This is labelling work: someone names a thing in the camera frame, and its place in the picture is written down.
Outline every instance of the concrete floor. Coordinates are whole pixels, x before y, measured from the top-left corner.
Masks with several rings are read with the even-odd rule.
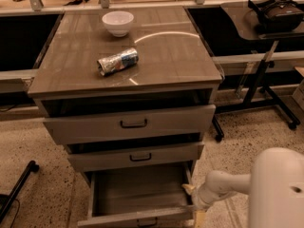
[[[304,123],[304,112],[291,96],[282,98]],[[57,146],[42,124],[36,107],[15,108],[0,113],[0,194],[8,194],[29,161],[40,169],[29,175],[18,195],[19,213],[15,228],[71,228],[86,219],[89,188],[67,161],[67,153]],[[290,130],[276,107],[218,115],[225,138],[216,142],[213,126],[204,136],[205,148],[194,172],[194,182],[203,182],[212,169],[246,174],[255,157],[271,147],[291,148],[304,154],[304,124]],[[15,201],[1,227],[10,227],[16,214]],[[237,194],[209,209],[203,228],[247,227],[248,197]],[[191,221],[166,227],[189,227]]]

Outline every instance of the silver can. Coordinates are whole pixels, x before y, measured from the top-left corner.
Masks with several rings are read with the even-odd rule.
[[[113,56],[99,59],[97,60],[97,64],[99,72],[103,76],[107,76],[127,67],[133,66],[137,64],[138,61],[139,55],[137,50],[134,48],[129,48]]]

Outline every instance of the metal stand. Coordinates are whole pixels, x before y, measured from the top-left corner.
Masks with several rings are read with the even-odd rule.
[[[231,111],[238,111],[238,110],[245,110],[250,108],[257,108],[263,106],[270,106],[270,105],[279,105],[281,109],[286,113],[286,115],[291,119],[289,123],[289,127],[291,129],[296,129],[296,126],[300,124],[300,120],[294,115],[294,113],[279,99],[279,97],[269,88],[269,86],[264,83],[261,91],[267,91],[272,99],[270,100],[262,100],[262,101],[255,101],[253,102],[254,95],[257,91],[258,86],[260,86],[261,81],[263,80],[266,70],[271,63],[271,58],[276,50],[278,44],[278,40],[273,42],[271,49],[265,53],[264,58],[260,61],[256,74],[254,83],[249,87],[246,96],[241,104],[229,104],[224,106],[219,106],[216,109],[216,114],[231,112]],[[216,116],[213,119],[213,125],[217,130],[218,134],[216,136],[216,140],[220,142],[224,137],[223,131],[220,128],[219,122],[216,119]]]
[[[15,186],[11,190],[10,194],[8,195],[8,197],[6,198],[6,200],[4,201],[4,203],[3,203],[3,205],[0,209],[0,224],[1,224],[2,220],[4,219],[5,215],[7,214],[7,212],[9,211],[13,201],[17,197],[17,195],[20,192],[21,188],[23,187],[24,183],[26,182],[26,180],[29,176],[29,173],[30,172],[37,172],[38,170],[39,170],[39,165],[37,165],[35,163],[35,161],[30,161],[28,163],[27,168],[24,170],[20,179],[15,184]]]

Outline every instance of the white bowl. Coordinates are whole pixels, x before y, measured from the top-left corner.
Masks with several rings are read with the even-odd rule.
[[[104,27],[114,36],[123,37],[132,28],[134,16],[127,11],[111,11],[103,16]]]

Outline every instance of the drawer front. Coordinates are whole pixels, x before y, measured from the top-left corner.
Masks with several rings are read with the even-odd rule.
[[[187,133],[203,133],[212,121],[215,106],[120,112],[45,119],[57,144],[94,143]]]
[[[78,227],[144,227],[192,218],[182,189],[192,183],[186,163],[107,170],[93,174],[88,219]]]
[[[79,172],[145,166],[159,163],[187,162],[200,158],[203,142],[180,143],[89,154],[69,155],[68,160]]]

